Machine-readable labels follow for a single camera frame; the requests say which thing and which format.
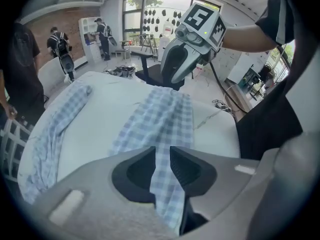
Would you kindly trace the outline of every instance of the window frame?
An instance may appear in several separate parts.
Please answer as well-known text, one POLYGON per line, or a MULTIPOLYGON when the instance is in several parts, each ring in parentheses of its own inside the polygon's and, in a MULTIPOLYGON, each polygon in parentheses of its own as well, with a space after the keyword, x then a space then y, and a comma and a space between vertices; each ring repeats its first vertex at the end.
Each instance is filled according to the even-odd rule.
MULTIPOLYGON (((143 32, 143 21, 144 21, 144 8, 145 8, 145 4, 146 4, 146 0, 142 0, 142 4, 141 4, 141 9, 134 9, 134 10, 127 10, 124 11, 125 8, 125 1, 126 0, 122 0, 122 40, 124 40, 126 38, 126 33, 127 32, 143 32), (130 13, 138 13, 140 12, 140 29, 139 28, 125 28, 125 15, 126 14, 130 14, 130 13)), ((203 3, 207 3, 210 5, 213 5, 217 8, 219 8, 219 12, 221 11, 221 5, 217 5, 215 3, 206 1, 206 0, 198 0, 200 2, 203 3)), ((193 5, 194 0, 190 0, 190 7, 193 5)))

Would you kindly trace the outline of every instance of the brown wall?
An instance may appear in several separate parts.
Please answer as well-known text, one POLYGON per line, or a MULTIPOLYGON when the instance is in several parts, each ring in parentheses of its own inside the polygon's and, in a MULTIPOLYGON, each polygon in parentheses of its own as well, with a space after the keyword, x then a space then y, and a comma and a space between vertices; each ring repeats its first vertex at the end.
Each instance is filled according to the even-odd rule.
POLYGON ((85 55, 78 20, 99 15, 99 7, 75 7, 57 10, 28 22, 26 26, 34 34, 41 52, 40 66, 42 67, 52 59, 47 49, 47 40, 51 35, 50 29, 52 27, 57 27, 59 31, 67 34, 72 46, 73 60, 77 60, 85 55))

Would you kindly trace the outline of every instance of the gingham fabric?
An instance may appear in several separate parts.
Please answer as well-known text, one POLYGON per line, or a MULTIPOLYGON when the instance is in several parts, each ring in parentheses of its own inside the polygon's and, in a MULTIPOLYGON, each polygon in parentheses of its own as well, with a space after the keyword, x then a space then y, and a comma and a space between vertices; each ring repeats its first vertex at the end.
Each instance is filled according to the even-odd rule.
POLYGON ((156 211, 178 233, 185 192, 170 168, 170 146, 193 147, 193 110, 188 95, 154 87, 124 124, 109 155, 150 146, 156 147, 150 185, 156 211))
POLYGON ((32 152, 33 174, 27 177, 21 194, 33 204, 36 197, 52 187, 57 181, 58 165, 65 129, 87 103, 91 86, 77 80, 66 94, 64 101, 52 113, 37 138, 32 152))

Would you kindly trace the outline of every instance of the shelving unit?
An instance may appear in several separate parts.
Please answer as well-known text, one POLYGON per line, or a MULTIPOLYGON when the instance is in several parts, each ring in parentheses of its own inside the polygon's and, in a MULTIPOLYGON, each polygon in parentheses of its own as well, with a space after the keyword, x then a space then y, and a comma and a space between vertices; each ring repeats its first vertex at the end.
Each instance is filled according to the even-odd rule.
POLYGON ((79 19, 81 42, 88 63, 98 63, 101 61, 99 37, 96 36, 95 38, 92 38, 90 35, 90 33, 95 33, 97 31, 97 23, 95 23, 97 18, 101 17, 97 16, 79 19))

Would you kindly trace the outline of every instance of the person's hand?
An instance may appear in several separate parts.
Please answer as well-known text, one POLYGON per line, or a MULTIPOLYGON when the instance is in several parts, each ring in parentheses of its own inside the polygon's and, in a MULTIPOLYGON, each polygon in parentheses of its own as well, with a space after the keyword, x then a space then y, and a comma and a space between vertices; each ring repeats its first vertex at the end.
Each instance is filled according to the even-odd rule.
POLYGON ((17 110, 15 109, 14 106, 12 106, 10 104, 7 104, 6 106, 4 106, 4 110, 5 110, 6 116, 9 119, 13 120, 13 119, 16 118, 18 112, 17 112, 17 110))

